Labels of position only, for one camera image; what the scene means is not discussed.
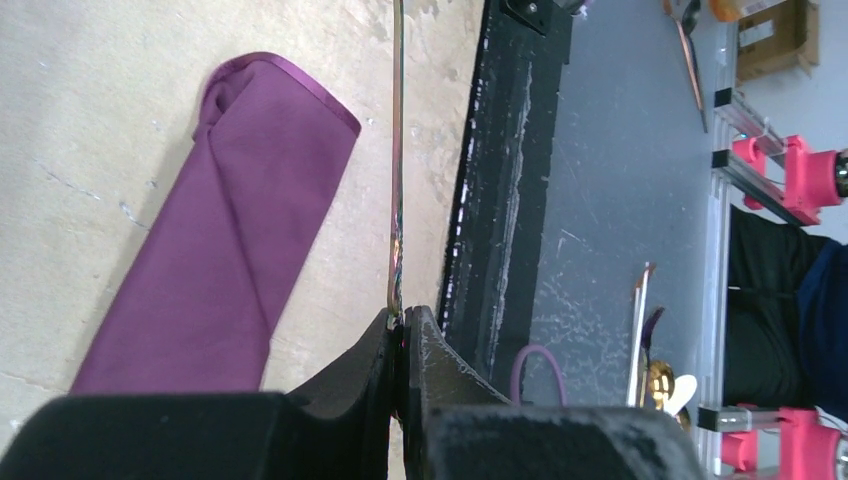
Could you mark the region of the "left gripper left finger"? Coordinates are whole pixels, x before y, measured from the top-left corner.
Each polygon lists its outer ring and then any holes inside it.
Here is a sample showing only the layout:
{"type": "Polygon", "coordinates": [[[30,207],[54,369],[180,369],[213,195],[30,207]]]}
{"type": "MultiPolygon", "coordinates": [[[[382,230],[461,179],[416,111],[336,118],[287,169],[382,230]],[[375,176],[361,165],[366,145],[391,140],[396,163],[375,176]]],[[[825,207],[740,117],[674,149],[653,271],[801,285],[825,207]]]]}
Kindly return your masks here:
{"type": "Polygon", "coordinates": [[[381,312],[290,393],[66,396],[38,410],[5,479],[383,479],[396,331],[381,312]]]}

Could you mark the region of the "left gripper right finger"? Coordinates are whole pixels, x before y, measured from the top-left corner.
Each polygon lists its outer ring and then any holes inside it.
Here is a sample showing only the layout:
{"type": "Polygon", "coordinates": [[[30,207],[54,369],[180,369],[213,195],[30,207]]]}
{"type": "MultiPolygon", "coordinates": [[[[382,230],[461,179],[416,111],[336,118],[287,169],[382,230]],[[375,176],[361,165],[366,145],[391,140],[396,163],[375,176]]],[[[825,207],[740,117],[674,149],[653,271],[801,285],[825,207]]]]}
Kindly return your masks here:
{"type": "Polygon", "coordinates": [[[444,340],[431,309],[405,313],[398,414],[409,479],[703,479],[668,415],[628,407],[519,407],[444,340]]]}

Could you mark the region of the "purple cloth napkin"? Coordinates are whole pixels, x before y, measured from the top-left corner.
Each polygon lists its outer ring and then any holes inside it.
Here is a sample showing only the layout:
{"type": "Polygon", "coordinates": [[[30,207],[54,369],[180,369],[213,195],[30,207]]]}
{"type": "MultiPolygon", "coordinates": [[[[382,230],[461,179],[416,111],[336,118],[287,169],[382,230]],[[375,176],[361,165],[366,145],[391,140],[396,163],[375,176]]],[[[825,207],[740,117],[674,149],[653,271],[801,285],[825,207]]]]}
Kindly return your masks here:
{"type": "Polygon", "coordinates": [[[220,65],[193,147],[71,392],[257,390],[360,130],[327,89],[279,55],[220,65]]]}

